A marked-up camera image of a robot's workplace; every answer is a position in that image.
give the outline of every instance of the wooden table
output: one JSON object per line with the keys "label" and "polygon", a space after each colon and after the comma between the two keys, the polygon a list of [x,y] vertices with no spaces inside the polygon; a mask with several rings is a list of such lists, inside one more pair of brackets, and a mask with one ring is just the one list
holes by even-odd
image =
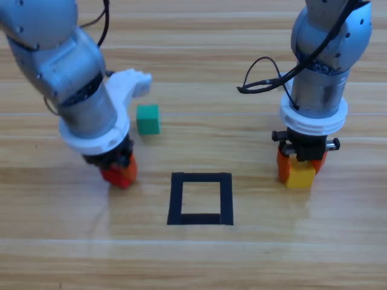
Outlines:
{"label": "wooden table", "polygon": [[[80,23],[102,2],[80,0]],[[67,148],[57,118],[0,39],[0,288],[387,289],[387,2],[353,68],[350,115],[311,190],[277,181],[281,91],[241,95],[252,62],[295,65],[302,0],[111,0],[107,66],[154,75],[140,103],[162,134],[141,138],[138,181],[121,191]],[[95,40],[103,23],[88,28]],[[262,62],[249,80],[274,77]],[[129,114],[135,120],[135,103]],[[233,227],[168,226],[172,172],[230,172]],[[183,212],[220,210],[219,185],[184,186]]]}

